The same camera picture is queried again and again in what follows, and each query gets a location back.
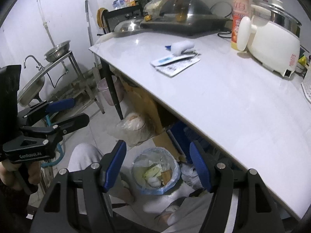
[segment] pot handle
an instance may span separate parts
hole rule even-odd
[[[251,34],[251,29],[252,29],[251,19],[247,16],[243,17],[238,27],[238,37],[236,41],[238,50],[240,51],[245,50],[249,36]]]

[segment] lid knob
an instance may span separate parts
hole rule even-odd
[[[272,5],[284,10],[282,1],[280,0],[271,0],[271,1],[272,1],[271,3]]]

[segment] metal sink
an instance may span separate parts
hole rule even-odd
[[[71,51],[55,61],[54,63],[49,63],[46,67],[40,70],[18,93],[17,101],[22,107],[26,107],[40,92],[45,83],[44,75],[49,72],[58,63],[66,59],[70,55]]]

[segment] white electric pot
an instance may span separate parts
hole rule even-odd
[[[244,17],[240,22],[237,47],[243,51],[247,46],[263,66],[289,78],[299,58],[301,23],[284,11],[279,0],[253,2],[252,19]]]

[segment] silver screw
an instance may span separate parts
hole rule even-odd
[[[63,175],[67,172],[66,168],[62,168],[61,170],[59,170],[59,174]]]
[[[256,171],[255,169],[251,168],[251,169],[249,170],[249,173],[250,173],[251,175],[256,175],[256,174],[257,174],[257,171]]]
[[[217,168],[218,169],[224,169],[226,165],[224,163],[217,163]]]
[[[91,164],[91,168],[93,168],[93,169],[99,168],[99,163],[95,162],[95,163]]]

